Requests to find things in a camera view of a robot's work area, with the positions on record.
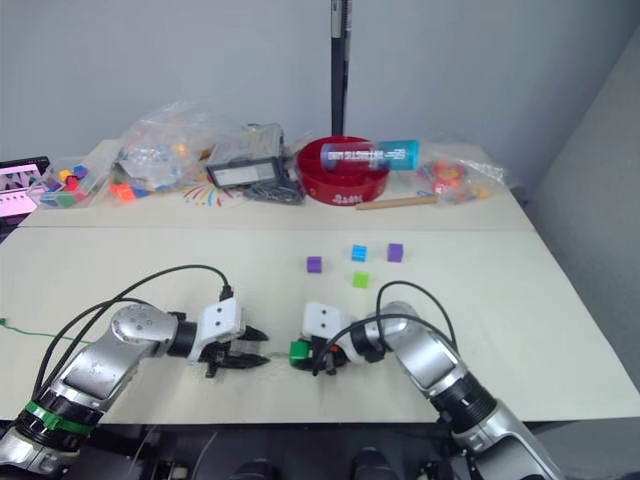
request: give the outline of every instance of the table surface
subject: table surface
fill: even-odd
[[[112,157],[118,145],[105,141],[92,155]],[[476,147],[456,147],[456,153],[484,155]],[[387,195],[403,188],[401,177],[391,178]],[[299,335],[306,302],[364,316],[383,283],[404,279],[444,303],[464,360],[523,420],[640,415],[637,390],[564,273],[508,191],[496,193],[455,207],[368,212],[313,200],[304,207],[241,203],[217,209],[187,204],[179,193],[119,208],[98,198],[88,208],[39,209],[0,245],[0,316],[27,331],[56,332],[80,310],[149,273],[206,263],[228,275],[249,323],[270,335],[262,353],[284,354]],[[389,242],[405,245],[401,264],[386,262]],[[351,262],[354,243],[368,246],[365,264]],[[321,275],[306,273],[309,255],[323,256]],[[355,270],[370,272],[368,289],[351,286]],[[193,318],[215,303],[217,282],[205,272],[180,272],[141,287],[136,296]],[[395,287],[387,300],[409,301],[444,327],[433,305],[415,292]],[[100,336],[107,320],[100,325],[91,338]],[[47,343],[0,330],[0,362],[12,366],[0,370],[0,418],[13,418],[24,406]],[[436,419],[393,355],[318,378],[292,369],[282,357],[251,371],[221,371],[213,380],[204,379],[204,365],[146,360],[105,421]]]

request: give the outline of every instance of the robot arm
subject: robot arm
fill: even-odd
[[[120,309],[109,330],[72,358],[0,439],[0,466],[48,477],[66,473],[144,358],[169,355],[190,364],[206,361],[207,376],[218,367],[249,368],[268,361],[257,355],[230,357],[230,341],[236,338],[267,337],[244,325],[235,298],[206,308],[197,323],[179,321],[149,305]]]
[[[533,434],[500,400],[495,399],[471,374],[458,353],[439,334],[408,321],[418,315],[404,302],[384,307],[384,342],[420,392],[449,424],[454,441],[475,458],[475,468],[487,480],[562,480],[564,475]],[[332,338],[353,322],[340,310],[318,303],[305,308],[302,334],[307,339]],[[340,354],[354,363],[374,362],[384,349],[374,322],[342,336]],[[313,351],[316,361],[317,350]]]

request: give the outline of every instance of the red bowl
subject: red bowl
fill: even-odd
[[[320,161],[325,143],[366,142],[360,137],[325,137],[314,140],[298,152],[300,180],[307,194],[316,200],[341,207],[370,202],[379,197],[387,186],[388,171],[328,172]]]

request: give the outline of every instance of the black cable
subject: black cable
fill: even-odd
[[[49,360],[51,360],[51,356],[53,355],[53,351],[55,350],[56,346],[58,345],[58,343],[60,343],[60,340],[62,339],[62,337],[64,336],[65,333],[67,333],[71,328],[73,328],[73,326],[75,324],[77,324],[80,320],[82,320],[84,317],[86,317],[87,315],[89,315],[91,312],[102,308],[103,306],[105,306],[107,303],[111,302],[111,300],[107,300],[105,302],[100,302],[96,305],[94,305],[93,307],[87,308],[84,312],[80,313],[78,316],[76,316],[73,320],[71,320],[69,323],[67,323],[57,334],[55,337],[53,337],[53,340],[51,340],[51,343],[49,343],[49,346],[47,347],[47,351],[44,354],[44,356],[42,357],[42,361],[40,362],[40,368],[38,369],[38,375],[36,376],[36,382],[33,385],[33,396],[32,396],[32,400],[35,400],[36,397],[38,396],[40,389],[42,388],[42,380],[44,379],[44,374],[47,370],[47,365],[49,364]],[[118,302],[133,302],[133,303],[140,303],[143,305],[148,305],[147,302],[143,301],[143,300],[139,300],[137,298],[130,298],[130,297],[125,297],[125,298],[121,298],[120,300],[118,300]]]
[[[385,313],[385,314],[382,314],[382,315],[374,315],[373,317],[369,317],[369,318],[365,318],[363,320],[358,320],[357,322],[353,322],[351,325],[346,326],[345,328],[340,330],[338,333],[336,333],[331,339],[329,339],[327,341],[327,343],[325,343],[323,345],[322,349],[320,350],[320,353],[318,354],[318,356],[316,357],[315,362],[313,363],[313,366],[312,366],[313,367],[312,368],[313,376],[315,377],[315,376],[318,375],[318,372],[320,371],[320,365],[322,363],[322,359],[329,353],[329,350],[331,349],[331,347],[333,347],[336,344],[336,342],[338,340],[340,340],[340,338],[345,336],[347,333],[351,333],[356,328],[359,328],[359,327],[362,327],[363,325],[366,325],[367,323],[372,323],[372,322],[378,323],[379,320],[387,320],[387,319],[391,319],[391,318],[406,318],[407,320],[410,320],[412,322],[419,323],[419,324],[421,324],[421,325],[433,330],[435,333],[437,333],[441,337],[443,342],[446,342],[451,348],[453,348],[453,345],[451,344],[451,341],[442,332],[442,330],[440,330],[435,325],[427,322],[426,320],[423,320],[420,317],[416,317],[415,315],[407,315],[407,314],[404,314],[404,313]]]
[[[91,329],[91,327],[93,327],[93,325],[98,321],[100,316],[102,316],[102,314],[104,312],[106,312],[114,303],[116,303],[119,300],[121,300],[122,298],[124,298],[124,296],[126,294],[128,294],[129,292],[131,292],[132,290],[135,290],[139,286],[144,285],[145,283],[147,283],[147,282],[149,282],[149,281],[151,281],[151,280],[153,280],[155,278],[161,277],[162,275],[166,275],[168,273],[173,273],[173,272],[177,272],[179,270],[187,270],[187,269],[203,269],[203,270],[209,270],[211,272],[216,273],[222,279],[222,282],[224,284],[223,289],[222,289],[221,297],[225,296],[225,295],[226,296],[232,296],[233,295],[233,293],[231,291],[231,285],[229,285],[229,281],[227,280],[227,277],[224,275],[224,273],[222,273],[217,268],[210,267],[209,265],[200,265],[200,264],[180,265],[178,267],[167,268],[166,270],[161,270],[161,271],[156,272],[156,273],[154,273],[152,275],[149,275],[148,277],[145,277],[142,280],[139,280],[138,282],[134,283],[133,285],[125,288],[123,291],[121,291],[119,294],[117,294],[111,300],[106,302],[104,304],[104,306],[100,308],[98,313],[96,313],[93,317],[91,317],[91,319],[87,322],[87,324],[78,333],[78,336],[74,339],[73,342],[71,342],[71,345],[69,345],[69,347],[67,348],[65,353],[62,355],[62,357],[60,358],[60,360],[58,361],[56,366],[53,368],[53,370],[51,371],[51,373],[47,377],[47,380],[42,384],[41,391],[44,391],[46,388],[48,388],[51,385],[51,383],[56,378],[58,373],[60,373],[60,370],[62,370],[62,368],[64,367],[64,364],[66,363],[66,361],[69,359],[69,357],[73,353],[73,350],[76,348],[76,346],[78,346],[78,344],[80,343],[80,340],[82,340],[82,337],[84,337],[84,335],[87,334],[87,332]]]
[[[382,305],[382,293],[387,288],[389,288],[389,287],[391,287],[393,285],[405,285],[407,287],[415,288],[419,292],[424,293],[427,297],[429,297],[429,299],[433,303],[435,303],[436,307],[438,307],[438,309],[442,313],[442,316],[444,317],[445,322],[447,322],[447,327],[449,328],[449,336],[450,336],[450,339],[451,339],[449,344],[453,347],[453,349],[456,352],[458,352],[458,341],[456,339],[456,334],[455,334],[455,331],[453,330],[453,324],[451,323],[451,319],[449,318],[449,314],[447,313],[445,308],[438,301],[438,299],[431,292],[429,292],[427,289],[422,288],[420,285],[416,285],[415,283],[407,282],[406,280],[394,280],[392,282],[385,283],[382,287],[380,287],[380,290],[378,290],[378,298],[376,299],[376,317],[377,317],[376,326],[378,327],[378,334],[379,334],[379,338],[380,338],[380,344],[382,345],[382,347],[386,348],[387,350],[389,350],[388,345],[384,341],[384,329],[382,328],[382,321],[380,319],[380,309],[381,309],[381,305]]]

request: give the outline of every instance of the plastic bag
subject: plastic bag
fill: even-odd
[[[123,135],[117,162],[148,191],[181,186],[213,144],[229,135],[230,121],[207,101],[180,101],[134,123]]]
[[[415,172],[418,194],[437,195],[439,203],[485,200],[515,183],[507,169],[470,145],[423,144],[421,160]]]

